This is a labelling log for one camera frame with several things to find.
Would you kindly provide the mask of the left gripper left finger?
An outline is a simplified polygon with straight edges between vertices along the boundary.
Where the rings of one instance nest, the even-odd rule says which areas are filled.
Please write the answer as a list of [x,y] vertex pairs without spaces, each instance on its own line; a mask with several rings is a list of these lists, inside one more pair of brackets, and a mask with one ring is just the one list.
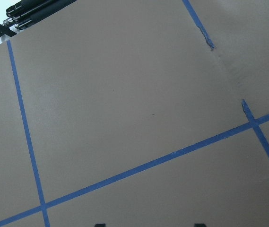
[[98,223],[98,224],[95,224],[94,227],[106,227],[106,224],[105,223]]

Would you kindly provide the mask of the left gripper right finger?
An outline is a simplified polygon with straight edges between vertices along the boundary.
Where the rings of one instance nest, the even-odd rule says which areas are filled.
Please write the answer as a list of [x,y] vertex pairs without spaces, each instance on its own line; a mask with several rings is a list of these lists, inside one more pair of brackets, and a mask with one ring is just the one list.
[[205,223],[194,223],[194,227],[207,227]]

